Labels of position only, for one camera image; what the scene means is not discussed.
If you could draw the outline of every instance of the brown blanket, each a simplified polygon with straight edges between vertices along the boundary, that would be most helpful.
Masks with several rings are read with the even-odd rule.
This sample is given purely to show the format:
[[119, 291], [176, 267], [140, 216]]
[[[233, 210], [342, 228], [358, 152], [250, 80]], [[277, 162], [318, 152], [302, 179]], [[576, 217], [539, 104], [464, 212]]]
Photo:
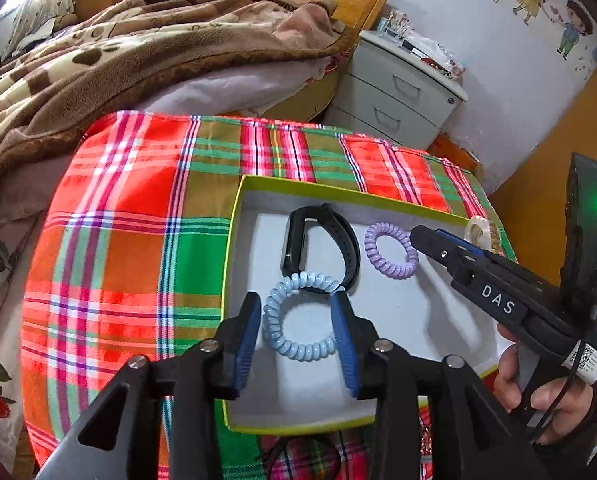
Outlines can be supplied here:
[[351, 46], [332, 0], [124, 0], [0, 69], [0, 175], [102, 115], [213, 71]]

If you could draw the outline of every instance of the plaid tablecloth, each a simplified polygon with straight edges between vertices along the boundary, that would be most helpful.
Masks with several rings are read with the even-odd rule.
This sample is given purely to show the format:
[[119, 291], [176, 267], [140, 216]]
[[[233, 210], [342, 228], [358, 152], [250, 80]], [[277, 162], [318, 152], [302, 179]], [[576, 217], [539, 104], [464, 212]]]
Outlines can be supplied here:
[[[383, 140], [281, 121], [130, 111], [102, 118], [54, 196], [26, 289], [24, 412], [40, 463], [129, 357], [168, 358], [213, 334], [242, 174], [345, 187], [501, 225], [471, 174]], [[501, 238], [513, 256], [502, 230]], [[256, 457], [273, 439], [232, 433], [220, 412], [217, 404], [225, 478], [264, 478]], [[332, 436], [342, 478], [365, 477], [364, 431]], [[272, 476], [320, 478], [331, 463], [326, 450], [299, 442]], [[430, 476], [431, 466], [421, 469]]]

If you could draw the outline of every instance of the white label sticker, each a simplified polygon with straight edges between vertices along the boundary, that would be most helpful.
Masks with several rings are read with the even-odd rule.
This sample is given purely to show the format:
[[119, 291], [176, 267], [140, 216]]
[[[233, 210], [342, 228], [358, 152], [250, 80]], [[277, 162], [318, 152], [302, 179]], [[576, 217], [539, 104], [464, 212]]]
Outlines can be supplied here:
[[[576, 357], [576, 352], [578, 351], [580, 344], [581, 342], [578, 341], [569, 354], [569, 357], [563, 362], [563, 366], [569, 368], [569, 370], [571, 370], [571, 367], [573, 366], [574, 358]], [[581, 364], [579, 365], [576, 375], [583, 379], [587, 384], [594, 384], [597, 380], [597, 350], [589, 343], [585, 345]]]

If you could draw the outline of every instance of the purple spiral hair tie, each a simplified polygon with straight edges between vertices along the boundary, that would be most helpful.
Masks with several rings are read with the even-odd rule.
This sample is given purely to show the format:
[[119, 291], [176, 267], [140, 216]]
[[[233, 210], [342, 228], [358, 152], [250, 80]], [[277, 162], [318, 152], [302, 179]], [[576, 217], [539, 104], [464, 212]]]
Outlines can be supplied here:
[[[381, 256], [376, 247], [376, 239], [381, 236], [395, 238], [405, 248], [407, 261], [404, 265], [389, 262]], [[398, 226], [386, 222], [377, 222], [367, 230], [367, 233], [365, 233], [365, 252], [372, 265], [381, 274], [395, 280], [411, 278], [416, 272], [419, 262], [418, 251], [411, 246], [411, 241], [409, 241], [409, 232], [403, 231]]]

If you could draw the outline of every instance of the screw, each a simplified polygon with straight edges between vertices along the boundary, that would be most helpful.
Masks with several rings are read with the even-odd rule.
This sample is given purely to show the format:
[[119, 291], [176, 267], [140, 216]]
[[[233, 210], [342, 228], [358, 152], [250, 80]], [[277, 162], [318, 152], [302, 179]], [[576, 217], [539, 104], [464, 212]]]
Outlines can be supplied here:
[[374, 350], [385, 353], [389, 352], [393, 348], [393, 343], [389, 339], [378, 339], [374, 343]]
[[144, 355], [134, 355], [130, 357], [128, 361], [128, 366], [130, 368], [134, 368], [134, 370], [138, 370], [147, 364], [147, 357]]
[[216, 339], [205, 339], [200, 342], [200, 351], [209, 354], [218, 350], [220, 343]]
[[445, 357], [445, 362], [450, 368], [462, 368], [465, 366], [465, 360], [460, 355], [448, 355]]

